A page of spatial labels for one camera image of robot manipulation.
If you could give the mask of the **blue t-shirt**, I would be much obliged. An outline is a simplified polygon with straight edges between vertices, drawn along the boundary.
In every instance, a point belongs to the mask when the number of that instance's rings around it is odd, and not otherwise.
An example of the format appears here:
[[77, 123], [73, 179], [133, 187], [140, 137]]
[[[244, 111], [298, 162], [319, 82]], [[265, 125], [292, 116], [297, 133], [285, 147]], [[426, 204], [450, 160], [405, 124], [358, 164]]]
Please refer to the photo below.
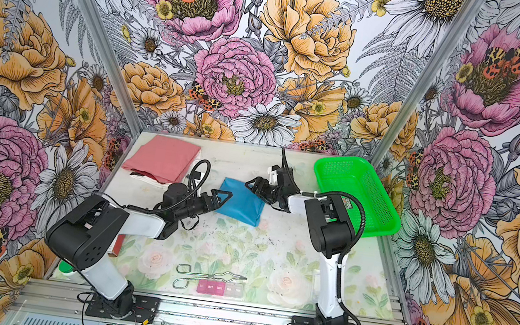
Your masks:
[[257, 227], [261, 220], [264, 202], [253, 194], [240, 180], [225, 178], [221, 190], [230, 191], [232, 197], [218, 209], [221, 215]]

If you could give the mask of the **green plastic basket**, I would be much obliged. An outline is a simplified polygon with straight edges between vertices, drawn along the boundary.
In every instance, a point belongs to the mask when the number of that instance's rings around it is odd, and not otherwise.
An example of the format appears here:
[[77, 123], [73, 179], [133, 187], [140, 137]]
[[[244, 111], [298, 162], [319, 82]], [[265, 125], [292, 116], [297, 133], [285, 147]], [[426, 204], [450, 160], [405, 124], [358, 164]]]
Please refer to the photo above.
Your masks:
[[367, 218], [363, 237], [391, 236], [400, 230], [400, 215], [371, 163], [335, 156], [319, 159], [313, 168], [321, 192], [348, 193], [363, 205]]

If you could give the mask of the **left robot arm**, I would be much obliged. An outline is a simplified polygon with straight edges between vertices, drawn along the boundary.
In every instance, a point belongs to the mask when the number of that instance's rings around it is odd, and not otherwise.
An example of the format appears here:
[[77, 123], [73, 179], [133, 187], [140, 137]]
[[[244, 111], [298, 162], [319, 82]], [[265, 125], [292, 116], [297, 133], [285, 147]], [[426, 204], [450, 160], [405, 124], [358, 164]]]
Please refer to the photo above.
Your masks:
[[123, 318], [134, 310], [134, 286], [111, 261], [112, 242], [120, 235], [167, 239], [184, 219], [214, 212], [231, 197], [230, 191], [198, 194], [175, 183], [151, 212], [129, 205], [112, 207], [102, 196], [91, 195], [48, 230], [45, 242], [91, 285], [92, 298], [104, 313]]

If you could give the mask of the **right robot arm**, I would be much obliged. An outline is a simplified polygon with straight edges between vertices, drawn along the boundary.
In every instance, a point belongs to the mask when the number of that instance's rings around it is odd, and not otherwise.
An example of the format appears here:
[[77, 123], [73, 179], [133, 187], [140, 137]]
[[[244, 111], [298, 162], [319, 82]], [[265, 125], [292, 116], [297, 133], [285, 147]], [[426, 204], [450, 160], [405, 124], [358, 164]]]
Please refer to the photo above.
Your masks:
[[322, 256], [314, 324], [349, 325], [352, 313], [342, 298], [343, 273], [351, 249], [366, 228], [361, 201], [341, 191], [302, 191], [288, 166], [274, 166], [268, 178], [256, 177], [245, 187], [269, 206], [306, 218], [310, 242]]

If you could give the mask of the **folded pink t-shirt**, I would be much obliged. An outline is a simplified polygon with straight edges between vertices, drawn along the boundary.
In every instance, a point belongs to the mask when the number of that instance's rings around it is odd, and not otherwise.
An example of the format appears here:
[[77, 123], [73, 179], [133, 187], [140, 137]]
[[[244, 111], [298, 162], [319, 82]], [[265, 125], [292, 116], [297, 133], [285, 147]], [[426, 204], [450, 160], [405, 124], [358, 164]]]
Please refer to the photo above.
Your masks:
[[198, 145], [157, 135], [129, 157], [122, 168], [161, 184], [182, 181], [200, 152]]

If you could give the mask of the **metal tongs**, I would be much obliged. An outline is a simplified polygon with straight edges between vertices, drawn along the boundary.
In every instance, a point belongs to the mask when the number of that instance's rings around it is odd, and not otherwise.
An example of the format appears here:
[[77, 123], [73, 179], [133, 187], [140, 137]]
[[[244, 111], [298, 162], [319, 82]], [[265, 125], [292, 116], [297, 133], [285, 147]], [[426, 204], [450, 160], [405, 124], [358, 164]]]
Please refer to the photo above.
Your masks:
[[182, 277], [175, 279], [172, 283], [172, 287], [175, 289], [185, 289], [189, 287], [191, 281], [199, 281], [199, 280], [212, 280], [219, 281], [223, 283], [232, 283], [237, 281], [247, 281], [248, 278], [245, 276], [241, 276], [240, 274], [235, 274], [231, 271], [226, 271], [222, 273], [203, 273], [196, 272], [192, 269], [192, 266], [189, 264], [179, 264], [176, 267], [176, 272], [181, 274]]

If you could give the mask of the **pink pill organizer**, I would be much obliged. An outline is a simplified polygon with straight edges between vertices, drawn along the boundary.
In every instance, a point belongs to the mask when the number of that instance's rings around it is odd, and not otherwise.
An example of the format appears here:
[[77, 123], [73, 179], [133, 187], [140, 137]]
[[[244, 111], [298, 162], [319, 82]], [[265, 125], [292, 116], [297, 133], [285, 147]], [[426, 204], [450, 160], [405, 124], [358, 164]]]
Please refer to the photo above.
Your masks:
[[242, 299], [244, 296], [244, 285], [226, 283], [224, 281], [212, 281], [201, 279], [198, 281], [196, 293]]

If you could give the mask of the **red white small box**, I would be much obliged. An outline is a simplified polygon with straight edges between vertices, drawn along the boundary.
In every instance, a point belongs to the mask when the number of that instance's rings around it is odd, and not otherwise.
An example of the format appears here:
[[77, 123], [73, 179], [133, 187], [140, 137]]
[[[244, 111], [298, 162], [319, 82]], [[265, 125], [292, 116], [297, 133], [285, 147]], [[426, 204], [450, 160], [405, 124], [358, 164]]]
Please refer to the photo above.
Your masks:
[[112, 257], [118, 257], [118, 255], [122, 249], [124, 240], [125, 240], [124, 235], [122, 235], [122, 234], [117, 235], [117, 237], [114, 239], [114, 241], [112, 242], [112, 244], [110, 245], [110, 247], [108, 249], [108, 254]]

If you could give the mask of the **green lid white jar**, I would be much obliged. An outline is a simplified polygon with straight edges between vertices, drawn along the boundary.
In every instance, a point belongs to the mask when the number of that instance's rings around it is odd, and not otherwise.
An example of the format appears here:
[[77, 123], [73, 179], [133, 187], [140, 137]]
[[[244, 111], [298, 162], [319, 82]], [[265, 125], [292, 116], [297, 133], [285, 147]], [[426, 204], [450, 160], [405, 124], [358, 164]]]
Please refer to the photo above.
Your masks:
[[66, 261], [61, 260], [58, 265], [58, 270], [65, 276], [71, 276], [75, 273], [74, 267]]

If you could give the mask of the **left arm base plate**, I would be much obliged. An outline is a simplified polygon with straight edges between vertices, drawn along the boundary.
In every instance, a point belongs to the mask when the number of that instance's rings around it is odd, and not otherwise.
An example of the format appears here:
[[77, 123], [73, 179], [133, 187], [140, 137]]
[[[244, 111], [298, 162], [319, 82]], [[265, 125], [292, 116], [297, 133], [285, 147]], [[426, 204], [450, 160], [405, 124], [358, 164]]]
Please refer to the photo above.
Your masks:
[[126, 322], [152, 323], [159, 311], [161, 300], [156, 297], [126, 294], [116, 300], [93, 294], [85, 310], [86, 316], [124, 320]]

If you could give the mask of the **aluminium front rail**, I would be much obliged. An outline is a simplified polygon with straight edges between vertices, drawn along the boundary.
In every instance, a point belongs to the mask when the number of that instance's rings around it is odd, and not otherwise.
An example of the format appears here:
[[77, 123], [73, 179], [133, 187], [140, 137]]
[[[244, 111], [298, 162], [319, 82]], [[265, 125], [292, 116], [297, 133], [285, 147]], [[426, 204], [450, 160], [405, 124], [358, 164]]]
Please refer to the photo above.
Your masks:
[[[81, 300], [86, 298], [91, 287], [65, 281], [31, 280], [14, 302], [19, 307], [33, 312], [80, 317]], [[154, 313], [157, 325], [315, 325], [311, 312], [291, 311], [274, 307], [246, 304], [233, 301], [220, 303], [210, 298], [187, 298], [168, 293], [136, 291], [135, 298], [156, 298]], [[362, 325], [400, 325], [395, 322], [362, 320]]]

